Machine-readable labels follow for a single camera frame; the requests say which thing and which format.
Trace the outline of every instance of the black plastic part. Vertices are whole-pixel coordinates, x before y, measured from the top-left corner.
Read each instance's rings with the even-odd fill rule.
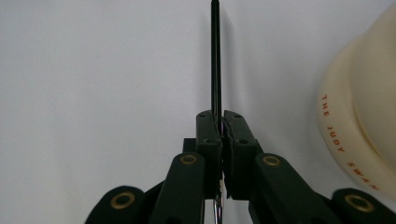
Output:
[[[261,153],[255,165],[255,180],[278,223],[342,223],[285,159]]]
[[[205,197],[214,199],[221,177],[221,138],[210,110],[196,117],[196,152],[205,157]]]
[[[145,200],[143,201],[140,218],[142,224],[149,223],[149,219],[154,211],[154,206],[157,203],[162,188],[163,182],[145,192]]]
[[[203,223],[204,174],[204,157],[191,152],[177,155],[163,182],[149,223]]]
[[[235,200],[249,200],[254,158],[262,152],[244,117],[224,111],[224,181],[228,196]]]
[[[196,150],[195,138],[185,138],[183,141],[183,152],[195,152]]]
[[[370,194],[357,189],[339,189],[332,195],[335,212],[345,223],[394,224],[396,215]]]
[[[277,224],[270,206],[262,197],[260,190],[253,188],[253,192],[248,203],[248,211],[254,224]]]
[[[142,190],[122,186],[109,191],[93,208],[86,224],[141,224]]]

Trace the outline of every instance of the circular hole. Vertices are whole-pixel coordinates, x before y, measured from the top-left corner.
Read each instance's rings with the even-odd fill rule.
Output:
[[[348,194],[345,200],[350,206],[361,212],[369,213],[373,212],[375,209],[372,203],[357,194]]]
[[[279,165],[280,160],[275,156],[264,156],[262,160],[267,163],[268,165]]]
[[[130,191],[119,193],[111,199],[110,205],[114,209],[123,209],[134,203],[134,194]]]
[[[197,162],[197,158],[192,155],[183,156],[180,158],[181,163],[191,165]]]
[[[126,204],[131,200],[131,197],[129,195],[121,195],[117,200],[116,203],[118,204]]]

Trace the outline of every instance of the tape spool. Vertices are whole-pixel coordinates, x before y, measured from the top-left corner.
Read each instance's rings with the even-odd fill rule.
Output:
[[[323,138],[355,180],[396,201],[396,4],[332,60],[318,92]]]

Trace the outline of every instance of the brass ring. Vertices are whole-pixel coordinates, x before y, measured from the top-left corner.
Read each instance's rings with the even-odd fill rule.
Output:
[[[191,165],[194,164],[198,161],[198,159],[195,156],[192,155],[186,155],[180,158],[181,163],[185,165]]]
[[[264,156],[262,160],[267,163],[268,165],[279,165],[280,160],[275,156]]]
[[[128,197],[128,201],[125,203],[118,202],[118,199],[121,197]],[[125,191],[123,193],[119,193],[111,199],[110,205],[114,209],[123,209],[129,207],[131,204],[134,203],[134,194],[131,191]]]
[[[372,203],[370,203],[367,199],[356,195],[356,194],[348,194],[345,197],[346,202],[354,207],[355,209],[358,209],[361,212],[369,213],[374,211],[374,206]]]

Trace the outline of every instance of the thin black rod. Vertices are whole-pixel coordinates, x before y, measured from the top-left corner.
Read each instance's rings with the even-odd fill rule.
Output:
[[[222,135],[219,0],[212,0],[212,115]]]

